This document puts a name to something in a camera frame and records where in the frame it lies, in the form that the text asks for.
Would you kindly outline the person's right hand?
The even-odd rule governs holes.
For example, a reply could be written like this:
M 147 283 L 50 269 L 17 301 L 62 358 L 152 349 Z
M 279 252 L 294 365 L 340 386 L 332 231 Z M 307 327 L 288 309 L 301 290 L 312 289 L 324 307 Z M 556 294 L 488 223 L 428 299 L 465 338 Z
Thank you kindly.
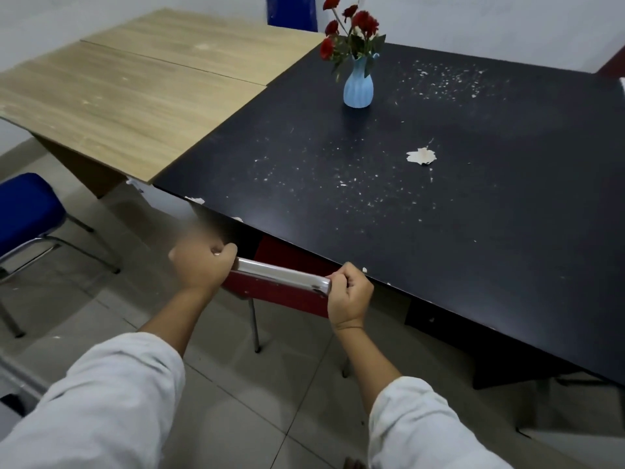
M 335 333 L 350 329 L 364 329 L 374 286 L 353 263 L 344 263 L 338 271 L 344 271 L 349 278 L 345 294 L 328 294 L 327 314 Z

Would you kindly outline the person's left hand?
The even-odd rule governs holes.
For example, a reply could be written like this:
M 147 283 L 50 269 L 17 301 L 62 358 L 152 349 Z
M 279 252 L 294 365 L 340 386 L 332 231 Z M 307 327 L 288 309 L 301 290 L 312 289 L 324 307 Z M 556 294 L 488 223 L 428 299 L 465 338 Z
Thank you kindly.
M 195 228 L 187 231 L 169 251 L 183 290 L 194 291 L 210 300 L 230 274 L 236 260 L 220 260 L 211 246 L 222 240 L 210 232 Z

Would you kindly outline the red chair with metal frame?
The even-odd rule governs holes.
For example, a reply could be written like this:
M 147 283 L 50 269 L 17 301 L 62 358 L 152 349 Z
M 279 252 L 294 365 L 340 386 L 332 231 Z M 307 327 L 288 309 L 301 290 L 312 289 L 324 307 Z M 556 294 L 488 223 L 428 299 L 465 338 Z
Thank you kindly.
M 262 236 L 253 259 L 236 260 L 223 287 L 248 304 L 255 353 L 262 349 L 255 301 L 327 318 L 326 276 L 336 269 L 336 263 L 269 235 Z

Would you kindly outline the person's right forearm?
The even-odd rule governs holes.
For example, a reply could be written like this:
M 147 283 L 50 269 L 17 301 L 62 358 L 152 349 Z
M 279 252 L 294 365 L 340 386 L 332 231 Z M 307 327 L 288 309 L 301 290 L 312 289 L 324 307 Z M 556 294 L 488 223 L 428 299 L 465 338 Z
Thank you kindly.
M 335 326 L 369 412 L 369 469 L 513 469 L 425 380 L 402 376 L 360 326 Z

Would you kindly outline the person's left forearm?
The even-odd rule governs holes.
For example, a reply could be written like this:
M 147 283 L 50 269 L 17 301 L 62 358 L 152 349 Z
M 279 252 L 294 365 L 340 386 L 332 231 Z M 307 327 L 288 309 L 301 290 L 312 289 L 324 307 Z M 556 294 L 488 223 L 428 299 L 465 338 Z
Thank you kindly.
M 0 442 L 0 469 L 158 469 L 215 292 L 183 289 L 138 331 L 91 347 Z

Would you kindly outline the black table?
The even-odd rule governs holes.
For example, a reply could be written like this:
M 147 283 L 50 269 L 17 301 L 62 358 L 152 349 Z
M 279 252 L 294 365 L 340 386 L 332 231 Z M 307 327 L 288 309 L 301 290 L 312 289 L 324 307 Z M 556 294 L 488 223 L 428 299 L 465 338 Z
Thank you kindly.
M 388 43 L 372 79 L 349 108 L 315 47 L 153 184 L 410 295 L 484 386 L 532 347 L 625 387 L 625 78 Z

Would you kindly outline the white paint flake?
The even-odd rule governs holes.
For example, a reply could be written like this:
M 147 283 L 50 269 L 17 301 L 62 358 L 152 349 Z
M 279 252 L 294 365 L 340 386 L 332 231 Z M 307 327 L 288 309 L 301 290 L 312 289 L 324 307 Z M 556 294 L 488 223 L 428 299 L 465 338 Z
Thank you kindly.
M 429 147 L 422 147 L 415 151 L 406 153 L 406 160 L 409 163 L 428 166 L 437 160 L 437 156 L 433 150 L 429 149 Z

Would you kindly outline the light wooden table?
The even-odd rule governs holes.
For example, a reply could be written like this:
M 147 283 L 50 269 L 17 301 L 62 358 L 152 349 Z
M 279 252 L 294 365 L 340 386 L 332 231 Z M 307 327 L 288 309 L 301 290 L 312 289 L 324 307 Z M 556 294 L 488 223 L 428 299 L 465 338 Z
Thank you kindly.
M 102 198 L 151 184 L 264 88 L 81 41 L 0 72 L 0 119 Z
M 267 86 L 322 38 L 318 32 L 164 8 L 83 41 Z

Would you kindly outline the light blue ribbed vase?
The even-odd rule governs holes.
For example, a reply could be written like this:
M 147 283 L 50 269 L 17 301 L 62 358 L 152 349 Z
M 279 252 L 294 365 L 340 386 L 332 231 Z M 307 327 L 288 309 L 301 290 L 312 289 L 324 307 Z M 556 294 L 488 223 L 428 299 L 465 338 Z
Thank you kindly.
M 374 96 L 374 84 L 371 69 L 379 54 L 374 53 L 358 59 L 353 58 L 353 66 L 343 89 L 343 102 L 353 109 L 368 107 Z

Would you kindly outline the blue padded chair metal legs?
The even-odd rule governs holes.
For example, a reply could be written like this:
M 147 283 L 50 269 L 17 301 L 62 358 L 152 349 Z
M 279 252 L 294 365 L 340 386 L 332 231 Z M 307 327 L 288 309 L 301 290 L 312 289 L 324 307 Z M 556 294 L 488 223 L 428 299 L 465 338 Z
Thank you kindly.
M 86 231 L 112 260 L 101 258 L 54 233 L 67 222 Z M 5 263 L 34 246 L 38 254 L 15 269 Z M 52 186 L 36 173 L 23 173 L 0 183 L 0 286 L 34 263 L 61 248 L 69 248 L 97 261 L 114 275 L 121 273 L 121 258 L 96 229 L 67 212 Z

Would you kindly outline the red artificial roses bunch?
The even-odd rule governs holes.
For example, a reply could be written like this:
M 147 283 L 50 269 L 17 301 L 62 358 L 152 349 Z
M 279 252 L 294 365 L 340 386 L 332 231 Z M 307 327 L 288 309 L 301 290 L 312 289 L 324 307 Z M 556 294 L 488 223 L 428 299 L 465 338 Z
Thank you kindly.
M 340 79 L 340 68 L 347 60 L 364 62 L 364 77 L 371 74 L 374 63 L 384 46 L 386 36 L 379 32 L 379 22 L 370 12 L 353 4 L 338 13 L 340 0 L 324 0 L 323 10 L 334 18 L 324 31 L 319 54 L 322 60 L 332 63 L 332 74 Z

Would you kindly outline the dark red chair back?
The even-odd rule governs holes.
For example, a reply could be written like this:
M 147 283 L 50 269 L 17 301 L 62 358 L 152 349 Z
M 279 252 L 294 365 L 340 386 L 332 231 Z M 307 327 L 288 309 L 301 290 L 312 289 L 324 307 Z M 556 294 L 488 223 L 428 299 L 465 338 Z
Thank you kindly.
M 596 74 L 607 78 L 625 78 L 625 45 L 623 45 Z

